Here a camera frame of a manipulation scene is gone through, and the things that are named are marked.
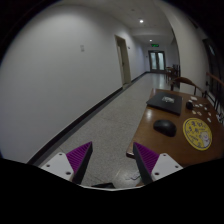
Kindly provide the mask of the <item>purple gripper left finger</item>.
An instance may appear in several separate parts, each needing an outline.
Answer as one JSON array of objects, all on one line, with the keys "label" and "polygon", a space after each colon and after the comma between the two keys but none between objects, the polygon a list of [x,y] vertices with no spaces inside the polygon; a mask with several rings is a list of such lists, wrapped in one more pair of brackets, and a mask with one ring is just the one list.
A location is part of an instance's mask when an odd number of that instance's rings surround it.
[{"label": "purple gripper left finger", "polygon": [[80,185],[92,152],[93,145],[91,142],[88,142],[73,149],[69,153],[57,153],[42,166],[42,169]]}]

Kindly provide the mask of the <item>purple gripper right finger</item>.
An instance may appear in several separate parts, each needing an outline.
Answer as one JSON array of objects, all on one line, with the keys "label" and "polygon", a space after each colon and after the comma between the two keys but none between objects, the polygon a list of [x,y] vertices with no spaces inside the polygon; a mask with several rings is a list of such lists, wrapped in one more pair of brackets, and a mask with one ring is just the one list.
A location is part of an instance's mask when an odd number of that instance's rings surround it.
[{"label": "purple gripper right finger", "polygon": [[157,154],[137,142],[133,143],[133,153],[145,185],[182,169],[167,153]]}]

